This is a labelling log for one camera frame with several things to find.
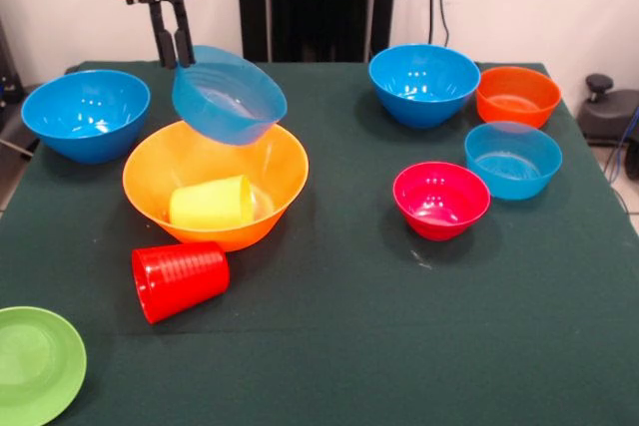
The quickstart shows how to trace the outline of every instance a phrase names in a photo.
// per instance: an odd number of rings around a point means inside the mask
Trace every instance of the bowl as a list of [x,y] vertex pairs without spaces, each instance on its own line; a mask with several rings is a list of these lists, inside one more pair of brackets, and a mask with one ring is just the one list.
[[[175,189],[238,175],[246,175],[251,183],[252,222],[220,229],[184,228],[169,222]],[[304,147],[279,125],[250,145],[232,146],[177,122],[133,151],[124,167],[123,185],[133,207],[179,241],[216,241],[224,251],[234,251],[254,244],[273,228],[308,176]]]
[[435,127],[457,113],[479,84],[465,55],[436,45],[398,45],[379,52],[368,73],[379,100],[401,124]]
[[82,164],[100,164],[129,151],[150,101],[149,88],[133,75],[78,72],[36,89],[22,107],[22,121],[59,154]]
[[561,149],[543,132],[516,122],[491,122],[466,136],[466,164],[504,200],[534,197],[561,167]]
[[486,70],[477,88],[477,113],[484,122],[519,122],[538,129],[560,101],[557,84],[521,67]]
[[397,206],[421,236],[451,239],[478,221],[490,206],[483,180],[464,167],[445,162],[415,164],[392,186]]
[[223,144],[256,141],[287,114],[282,89],[255,64],[214,47],[197,46],[197,63],[179,67],[173,105],[205,137]]

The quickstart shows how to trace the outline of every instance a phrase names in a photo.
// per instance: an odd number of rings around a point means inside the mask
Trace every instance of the pink bowl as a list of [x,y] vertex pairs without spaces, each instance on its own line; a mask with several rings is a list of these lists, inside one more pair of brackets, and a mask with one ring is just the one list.
[[411,165],[397,176],[392,193],[408,224],[436,241],[459,235],[490,206],[490,191],[483,180],[446,162]]

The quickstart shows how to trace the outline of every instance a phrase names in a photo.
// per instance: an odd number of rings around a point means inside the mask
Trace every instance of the orange bowl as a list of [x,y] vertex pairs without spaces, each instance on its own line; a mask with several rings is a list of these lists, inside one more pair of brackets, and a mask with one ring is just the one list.
[[[229,229],[188,229],[169,223],[169,200],[178,187],[244,174],[252,188],[255,219]],[[244,146],[218,143],[177,122],[145,139],[124,166],[129,202],[181,242],[216,241],[225,251],[246,248],[267,235],[309,177],[304,147],[286,129],[271,127]]]
[[560,101],[557,84],[522,67],[488,69],[477,87],[477,113],[484,122],[519,122],[538,129]]

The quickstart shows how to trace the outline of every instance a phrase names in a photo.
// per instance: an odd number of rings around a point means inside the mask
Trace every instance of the blue bowl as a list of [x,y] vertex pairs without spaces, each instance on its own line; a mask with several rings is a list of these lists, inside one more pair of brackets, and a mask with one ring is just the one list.
[[368,66],[388,112],[416,129],[435,127],[456,114],[479,85],[468,57],[436,45],[398,45],[379,52]]
[[22,121],[42,142],[82,164],[124,156],[144,124],[151,93],[133,75],[95,70],[39,87],[22,107]]
[[561,149],[549,136],[516,122],[475,127],[465,141],[466,164],[498,199],[524,200],[541,192],[561,167]]
[[173,105],[192,129],[223,144],[251,144],[287,113],[287,99],[255,64],[197,46],[197,63],[178,68]]

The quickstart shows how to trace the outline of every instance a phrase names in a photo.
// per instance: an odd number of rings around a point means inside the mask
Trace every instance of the plate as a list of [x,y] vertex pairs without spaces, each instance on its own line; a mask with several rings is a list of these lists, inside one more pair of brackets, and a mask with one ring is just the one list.
[[78,331],[46,309],[0,309],[0,418],[12,426],[40,426],[78,394],[87,353]]

